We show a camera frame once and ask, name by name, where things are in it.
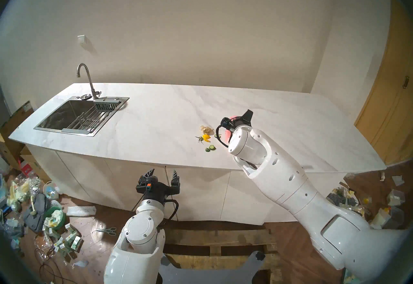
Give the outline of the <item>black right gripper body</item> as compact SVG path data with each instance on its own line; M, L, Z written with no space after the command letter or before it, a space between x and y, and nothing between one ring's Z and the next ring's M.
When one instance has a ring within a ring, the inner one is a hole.
M240 126L252 127L252 116L253 111L247 110L243 115L234 117L234 128L236 129Z

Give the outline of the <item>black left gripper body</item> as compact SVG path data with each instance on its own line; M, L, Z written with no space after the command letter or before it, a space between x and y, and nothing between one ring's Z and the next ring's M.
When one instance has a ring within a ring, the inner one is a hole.
M180 193L180 186L167 186L158 181L157 177L148 177L145 179L145 194L144 201L157 201L159 203L165 203L169 196L177 195Z

